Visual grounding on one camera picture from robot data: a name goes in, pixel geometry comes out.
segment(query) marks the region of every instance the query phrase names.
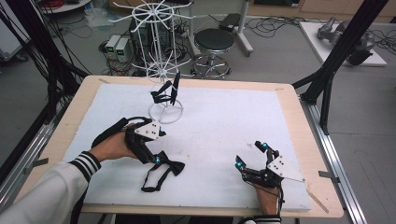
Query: black strap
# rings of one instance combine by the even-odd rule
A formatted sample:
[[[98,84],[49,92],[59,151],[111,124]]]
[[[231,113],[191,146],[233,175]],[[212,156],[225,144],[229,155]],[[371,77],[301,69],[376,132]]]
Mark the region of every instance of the black strap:
[[[154,100],[154,103],[158,104],[158,103],[170,101],[171,105],[174,105],[175,101],[176,101],[176,97],[177,97],[177,89],[178,89],[179,81],[180,81],[180,71],[177,72],[173,84],[171,81],[168,80],[165,82],[165,84],[163,84],[163,86],[158,91],[152,91],[151,96],[152,96],[152,99]],[[171,91],[171,95],[170,96],[166,95],[166,94],[161,95],[161,93],[163,93],[170,86],[173,87],[172,91]]]
[[[121,131],[121,129],[128,124],[128,119],[122,118],[120,119],[117,123],[115,123],[113,126],[109,127],[106,129],[104,132],[99,134],[95,140],[92,142],[92,147],[96,147],[99,145],[99,143],[103,142],[105,139],[107,139],[109,136],[118,133]]]
[[[144,192],[154,192],[154,191],[160,191],[161,190],[161,186],[163,185],[163,181],[165,181],[166,177],[168,177],[168,174],[172,171],[172,173],[174,175],[179,175],[183,169],[185,164],[183,162],[180,161],[170,161],[168,159],[168,157],[166,156],[165,152],[161,151],[159,154],[155,155],[155,160],[156,163],[151,169],[148,170],[148,174],[146,176],[145,179],[145,183],[143,184],[142,190]],[[149,180],[149,173],[151,171],[155,171],[157,170],[161,165],[163,164],[167,164],[169,165],[169,168],[165,171],[165,173],[163,173],[163,176],[161,176],[161,178],[158,180],[157,186],[156,187],[145,187],[146,183]]]

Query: black stool seat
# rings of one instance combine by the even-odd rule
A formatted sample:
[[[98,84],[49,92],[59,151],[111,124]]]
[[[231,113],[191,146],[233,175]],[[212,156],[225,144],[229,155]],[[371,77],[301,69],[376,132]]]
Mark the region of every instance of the black stool seat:
[[[206,29],[195,35],[195,45],[198,49],[224,51],[233,46],[233,36],[224,30]]]

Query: black metal pole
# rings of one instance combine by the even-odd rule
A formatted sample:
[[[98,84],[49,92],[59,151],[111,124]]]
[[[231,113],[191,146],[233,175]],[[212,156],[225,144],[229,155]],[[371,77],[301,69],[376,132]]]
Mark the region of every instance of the black metal pole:
[[[319,70],[313,75],[292,84],[292,86],[297,89],[311,82],[308,90],[301,95],[301,99],[307,101],[311,105],[317,102],[318,97],[324,91],[322,108],[320,111],[320,126],[326,134],[329,134],[327,124],[332,92],[332,80],[337,70],[353,52],[358,41],[360,41],[361,37],[387,2],[388,0],[365,0]]]

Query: wrist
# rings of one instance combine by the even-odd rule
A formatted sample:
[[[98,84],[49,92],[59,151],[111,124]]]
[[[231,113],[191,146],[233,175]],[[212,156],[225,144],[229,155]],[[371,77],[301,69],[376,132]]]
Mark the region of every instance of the wrist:
[[[261,211],[263,215],[266,216],[275,216],[277,215],[276,207],[264,205],[261,207]]]
[[[105,161],[107,160],[107,157],[104,153],[102,153],[101,151],[97,150],[96,147],[92,148],[91,150],[89,150],[89,152],[99,161]]]

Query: stool base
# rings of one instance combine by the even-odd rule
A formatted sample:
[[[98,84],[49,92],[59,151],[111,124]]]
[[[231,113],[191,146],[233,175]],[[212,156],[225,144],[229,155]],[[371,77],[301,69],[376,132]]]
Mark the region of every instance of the stool base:
[[[193,75],[201,75],[201,77],[221,77],[231,74],[231,68],[227,62],[221,57],[211,53],[201,56],[195,60],[191,73]]]

